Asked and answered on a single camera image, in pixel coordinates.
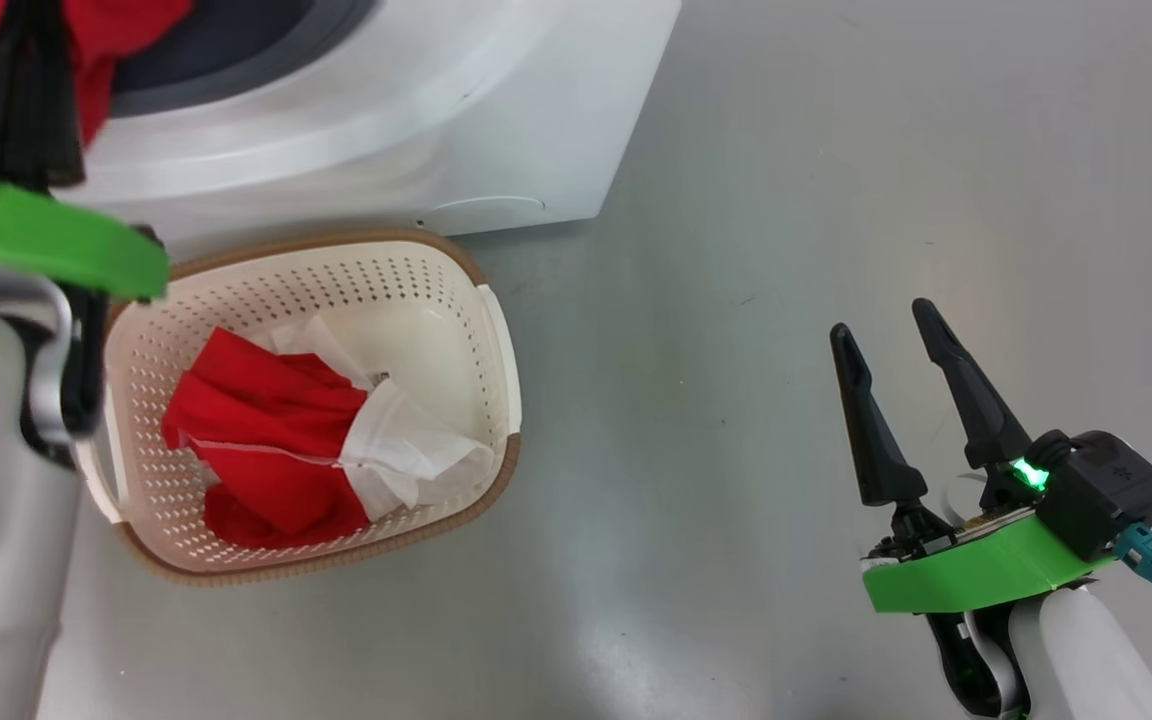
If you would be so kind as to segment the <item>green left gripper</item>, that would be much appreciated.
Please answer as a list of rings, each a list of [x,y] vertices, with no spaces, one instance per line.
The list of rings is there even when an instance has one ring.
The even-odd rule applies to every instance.
[[[20,147],[20,45],[26,37],[26,158]],[[81,118],[61,1],[3,1],[0,9],[0,183],[33,191],[86,179]],[[160,300],[169,256],[137,229],[0,184],[0,268],[104,291],[113,300]]]

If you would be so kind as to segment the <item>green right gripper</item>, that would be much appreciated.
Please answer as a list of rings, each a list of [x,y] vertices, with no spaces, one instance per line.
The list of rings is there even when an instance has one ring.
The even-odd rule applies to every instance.
[[[890,533],[861,559],[861,583],[876,612],[956,614],[1025,600],[1078,582],[1114,556],[1085,561],[1036,515],[1037,491],[1014,462],[1032,439],[931,300],[911,311],[929,361],[941,369],[963,424],[964,454],[986,473],[983,514],[948,524],[922,500],[923,473],[908,464],[872,393],[872,373],[844,323],[833,325],[838,396],[844,410],[861,503],[890,505]]]

